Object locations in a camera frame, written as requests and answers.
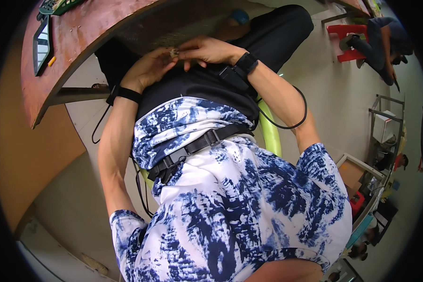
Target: plastic stool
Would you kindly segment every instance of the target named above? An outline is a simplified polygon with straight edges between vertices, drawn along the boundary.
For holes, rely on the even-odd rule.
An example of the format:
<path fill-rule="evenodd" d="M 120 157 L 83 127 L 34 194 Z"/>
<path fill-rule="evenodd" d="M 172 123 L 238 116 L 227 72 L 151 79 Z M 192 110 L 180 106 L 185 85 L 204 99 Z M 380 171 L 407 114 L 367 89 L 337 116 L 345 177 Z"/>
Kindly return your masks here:
<path fill-rule="evenodd" d="M 360 208 L 362 207 L 362 204 L 365 201 L 365 197 L 359 191 L 356 192 L 356 195 L 359 196 L 359 199 L 357 201 L 354 200 L 354 199 L 351 199 L 350 200 L 351 210 L 352 210 L 352 216 L 353 217 L 360 210 Z"/>
<path fill-rule="evenodd" d="M 341 40 L 345 38 L 348 33 L 363 33 L 365 34 L 365 38 L 368 42 L 368 34 L 367 34 L 367 26 L 364 24 L 338 24 L 338 25 L 329 25 L 326 27 L 327 32 L 329 34 L 336 33 L 338 35 L 338 38 Z M 338 61 L 346 62 L 351 61 L 354 59 L 365 59 L 366 57 L 357 51 L 356 49 L 349 49 L 346 50 L 343 55 L 337 56 Z"/>

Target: blue and white tie-dye shirt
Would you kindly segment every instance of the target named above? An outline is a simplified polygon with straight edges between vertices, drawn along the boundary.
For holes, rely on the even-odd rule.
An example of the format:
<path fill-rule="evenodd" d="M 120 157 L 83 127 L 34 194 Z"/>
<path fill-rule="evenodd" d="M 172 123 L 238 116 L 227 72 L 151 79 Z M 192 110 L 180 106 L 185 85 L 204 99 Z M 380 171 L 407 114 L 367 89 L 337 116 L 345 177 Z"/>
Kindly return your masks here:
<path fill-rule="evenodd" d="M 150 169 L 232 123 L 252 126 L 226 105 L 171 100 L 136 122 L 133 157 Z M 160 207 L 149 224 L 128 210 L 110 217 L 128 282 L 243 281 L 264 262 L 289 258 L 326 272 L 351 234 L 345 185 L 321 143 L 294 166 L 237 134 L 189 156 L 167 184 L 155 181 L 152 195 Z"/>

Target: table top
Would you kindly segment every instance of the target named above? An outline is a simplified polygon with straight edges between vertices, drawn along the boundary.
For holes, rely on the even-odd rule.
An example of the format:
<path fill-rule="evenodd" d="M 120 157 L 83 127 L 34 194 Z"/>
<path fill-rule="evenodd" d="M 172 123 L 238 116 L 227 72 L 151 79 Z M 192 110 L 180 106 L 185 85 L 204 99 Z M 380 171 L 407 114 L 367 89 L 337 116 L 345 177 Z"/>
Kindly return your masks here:
<path fill-rule="evenodd" d="M 345 7 L 353 8 L 355 10 L 363 12 L 364 14 L 368 16 L 371 16 L 363 0 L 332 0 L 332 2 L 341 4 Z"/>
<path fill-rule="evenodd" d="M 35 6 L 28 18 L 21 58 L 23 102 L 29 126 L 34 128 L 39 124 L 53 96 L 72 73 L 113 36 L 113 31 L 155 4 L 165 1 L 87 0 L 61 16 L 51 16 L 56 60 L 38 77 L 34 76 L 33 69 L 33 36 L 40 26 L 36 19 L 40 3 Z"/>

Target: shoe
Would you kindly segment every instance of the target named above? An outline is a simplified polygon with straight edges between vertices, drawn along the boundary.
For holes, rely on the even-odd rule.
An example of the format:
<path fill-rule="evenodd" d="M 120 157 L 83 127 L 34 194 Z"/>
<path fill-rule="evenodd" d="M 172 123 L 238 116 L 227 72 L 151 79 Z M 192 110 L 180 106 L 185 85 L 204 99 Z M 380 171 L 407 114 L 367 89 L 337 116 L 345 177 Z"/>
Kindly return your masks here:
<path fill-rule="evenodd" d="M 355 64 L 357 65 L 357 68 L 360 69 L 365 63 L 365 59 L 357 59 L 355 61 Z"/>
<path fill-rule="evenodd" d="M 340 43 L 339 43 L 340 50 L 345 52 L 351 48 L 351 46 L 349 46 L 347 42 L 350 41 L 353 36 L 357 36 L 357 35 L 355 33 L 350 33 L 348 36 L 340 40 Z"/>

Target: hand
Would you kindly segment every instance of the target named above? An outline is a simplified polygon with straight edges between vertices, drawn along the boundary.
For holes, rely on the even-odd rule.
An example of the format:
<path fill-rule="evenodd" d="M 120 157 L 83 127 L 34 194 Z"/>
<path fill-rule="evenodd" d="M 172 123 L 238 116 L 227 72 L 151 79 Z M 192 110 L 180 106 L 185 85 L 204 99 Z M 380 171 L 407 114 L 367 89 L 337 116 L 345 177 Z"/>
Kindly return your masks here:
<path fill-rule="evenodd" d="M 392 65 L 392 64 L 390 64 L 390 63 L 387 63 L 386 67 L 387 67 L 387 73 L 388 73 L 388 75 L 389 75 L 389 76 L 390 76 L 393 80 L 395 80 L 395 79 L 396 79 L 396 74 L 395 74 L 395 69 L 393 68 L 393 65 Z"/>
<path fill-rule="evenodd" d="M 127 71 L 120 86 L 142 93 L 146 87 L 160 81 L 178 61 L 177 57 L 173 59 L 169 55 L 172 48 L 160 47 L 145 54 Z"/>
<path fill-rule="evenodd" d="M 207 63 L 235 65 L 246 52 L 238 46 L 201 35 L 179 46 L 179 59 L 185 60 L 184 69 L 188 71 L 192 59 L 204 68 Z"/>

